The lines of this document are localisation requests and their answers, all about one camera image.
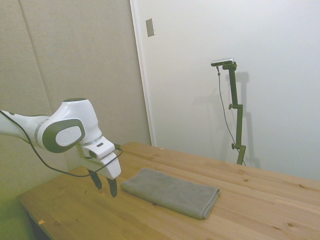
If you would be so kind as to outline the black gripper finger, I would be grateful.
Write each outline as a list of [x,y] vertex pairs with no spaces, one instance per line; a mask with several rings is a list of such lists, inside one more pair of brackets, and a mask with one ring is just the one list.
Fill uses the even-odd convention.
[[102,185],[102,182],[101,182],[98,174],[97,174],[95,171],[92,171],[92,170],[90,170],[90,169],[88,169],[87,171],[88,171],[88,174],[89,174],[89,176],[91,177],[94,185],[96,186],[96,188],[97,188],[98,190],[102,189],[103,185]]
[[118,194],[118,185],[117,185],[117,179],[116,178],[106,178],[108,185],[109,185],[109,190],[110,194],[113,198],[115,198]]

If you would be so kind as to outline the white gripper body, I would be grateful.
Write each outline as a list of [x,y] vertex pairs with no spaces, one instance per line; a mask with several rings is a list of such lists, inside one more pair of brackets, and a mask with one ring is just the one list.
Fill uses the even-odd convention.
[[92,171],[100,169],[98,172],[107,178],[115,179],[121,173],[118,157],[112,150],[82,148],[79,155],[83,166]]

